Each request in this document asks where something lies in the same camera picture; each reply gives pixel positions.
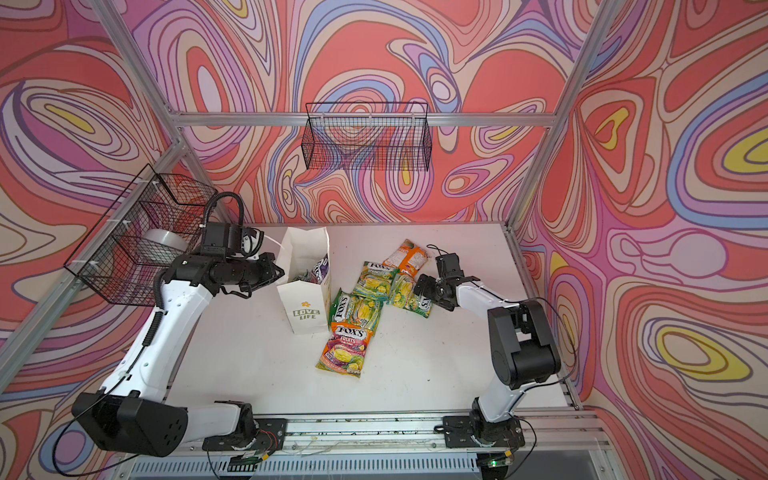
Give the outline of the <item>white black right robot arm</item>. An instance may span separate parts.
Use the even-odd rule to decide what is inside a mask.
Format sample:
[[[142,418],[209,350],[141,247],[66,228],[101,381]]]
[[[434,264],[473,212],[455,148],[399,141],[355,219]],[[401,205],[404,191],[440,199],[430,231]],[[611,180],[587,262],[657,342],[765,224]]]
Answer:
[[[544,308],[537,300],[508,300],[476,277],[421,275],[414,293],[447,311],[460,308],[487,321],[496,379],[475,398],[469,418],[475,438],[490,442],[512,427],[529,391],[545,386],[562,368]]]

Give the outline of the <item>purple berries candy bag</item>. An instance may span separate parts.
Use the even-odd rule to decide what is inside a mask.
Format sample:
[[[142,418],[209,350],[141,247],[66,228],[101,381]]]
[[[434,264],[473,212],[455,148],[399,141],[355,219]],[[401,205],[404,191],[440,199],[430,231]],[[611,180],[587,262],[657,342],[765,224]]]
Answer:
[[[310,269],[298,276],[299,281],[312,284],[322,284],[329,274],[329,256],[325,255],[318,260]]]

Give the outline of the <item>white floral paper bag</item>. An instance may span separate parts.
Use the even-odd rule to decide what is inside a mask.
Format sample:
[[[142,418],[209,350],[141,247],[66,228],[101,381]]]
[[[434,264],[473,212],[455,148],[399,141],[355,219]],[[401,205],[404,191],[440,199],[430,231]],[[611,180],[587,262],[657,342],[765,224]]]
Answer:
[[[277,290],[294,334],[322,333],[328,329],[332,300],[330,269],[322,284],[298,280],[300,274],[325,255],[329,256],[330,265],[330,241],[325,228],[289,227],[285,231],[277,257],[285,277],[277,282]]]

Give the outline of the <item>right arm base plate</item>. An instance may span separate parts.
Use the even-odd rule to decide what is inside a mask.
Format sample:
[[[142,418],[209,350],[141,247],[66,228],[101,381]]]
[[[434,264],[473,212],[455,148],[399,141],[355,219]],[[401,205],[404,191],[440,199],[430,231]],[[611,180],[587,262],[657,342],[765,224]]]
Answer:
[[[493,423],[478,414],[444,416],[433,432],[448,448],[501,448],[516,451],[526,444],[520,422],[514,418]]]

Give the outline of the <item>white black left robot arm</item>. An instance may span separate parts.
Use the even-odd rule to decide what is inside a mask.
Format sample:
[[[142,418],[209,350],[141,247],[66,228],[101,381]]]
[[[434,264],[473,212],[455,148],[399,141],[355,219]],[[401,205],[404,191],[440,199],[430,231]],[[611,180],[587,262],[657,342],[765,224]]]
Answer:
[[[257,259],[179,256],[155,278],[155,307],[124,359],[96,392],[76,398],[75,422],[104,451],[165,457],[195,441],[219,450],[251,448],[259,429],[249,403],[183,407],[165,397],[211,300],[219,293],[248,299],[284,274],[270,252]]]

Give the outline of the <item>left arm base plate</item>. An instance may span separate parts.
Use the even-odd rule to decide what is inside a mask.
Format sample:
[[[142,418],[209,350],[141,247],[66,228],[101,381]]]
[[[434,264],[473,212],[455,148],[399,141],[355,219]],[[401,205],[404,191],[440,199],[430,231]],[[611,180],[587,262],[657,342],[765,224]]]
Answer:
[[[274,453],[283,449],[288,420],[255,418],[252,427],[238,428],[234,433],[205,438],[202,450],[227,453]]]

